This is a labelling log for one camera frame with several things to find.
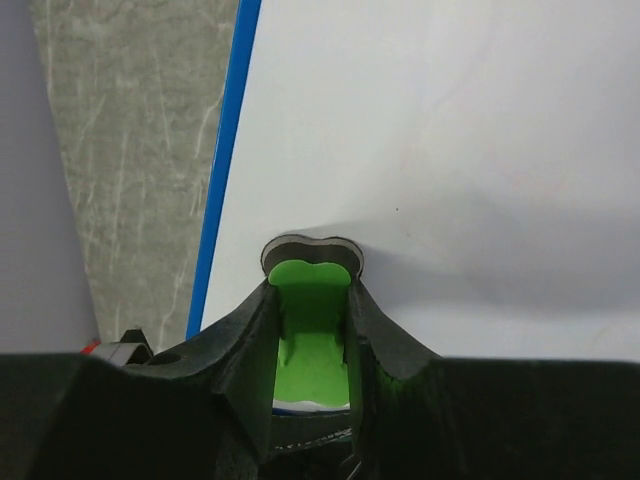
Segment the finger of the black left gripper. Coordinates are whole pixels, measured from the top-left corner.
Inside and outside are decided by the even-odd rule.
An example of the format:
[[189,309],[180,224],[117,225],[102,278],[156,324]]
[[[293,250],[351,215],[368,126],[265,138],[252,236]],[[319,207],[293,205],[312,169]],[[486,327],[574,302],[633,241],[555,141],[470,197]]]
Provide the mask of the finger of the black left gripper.
[[267,477],[358,479],[360,459],[351,434],[348,412],[273,413]]

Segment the blue framed whiteboard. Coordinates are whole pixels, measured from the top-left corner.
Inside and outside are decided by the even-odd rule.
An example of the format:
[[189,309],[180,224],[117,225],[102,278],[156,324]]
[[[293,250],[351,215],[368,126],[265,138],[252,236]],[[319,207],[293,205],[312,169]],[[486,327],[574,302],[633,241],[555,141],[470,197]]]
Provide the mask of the blue framed whiteboard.
[[189,335],[284,233],[448,356],[639,359],[635,1],[243,1]]

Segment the green whiteboard eraser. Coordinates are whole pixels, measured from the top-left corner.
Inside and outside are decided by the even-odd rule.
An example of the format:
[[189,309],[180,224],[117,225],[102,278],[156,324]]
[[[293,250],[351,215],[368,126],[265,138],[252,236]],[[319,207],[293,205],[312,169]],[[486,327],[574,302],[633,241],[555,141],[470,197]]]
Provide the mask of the green whiteboard eraser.
[[349,287],[364,267],[361,249],[343,237],[284,234],[265,245],[261,267],[276,291],[280,321],[274,406],[346,409],[344,325]]

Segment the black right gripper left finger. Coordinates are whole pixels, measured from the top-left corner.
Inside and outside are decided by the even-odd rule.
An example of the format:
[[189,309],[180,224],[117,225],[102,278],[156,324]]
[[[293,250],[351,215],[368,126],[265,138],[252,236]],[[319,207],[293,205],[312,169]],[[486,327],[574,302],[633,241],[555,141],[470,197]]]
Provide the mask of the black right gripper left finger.
[[5,479],[254,479],[269,446],[275,290],[142,365],[1,359]]

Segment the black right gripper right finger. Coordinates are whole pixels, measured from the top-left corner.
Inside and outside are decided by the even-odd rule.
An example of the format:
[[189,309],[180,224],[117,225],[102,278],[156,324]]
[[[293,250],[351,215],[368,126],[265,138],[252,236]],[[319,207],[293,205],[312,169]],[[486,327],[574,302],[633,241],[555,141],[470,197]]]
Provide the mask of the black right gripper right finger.
[[363,284],[345,317],[363,479],[635,479],[635,363],[436,355]]

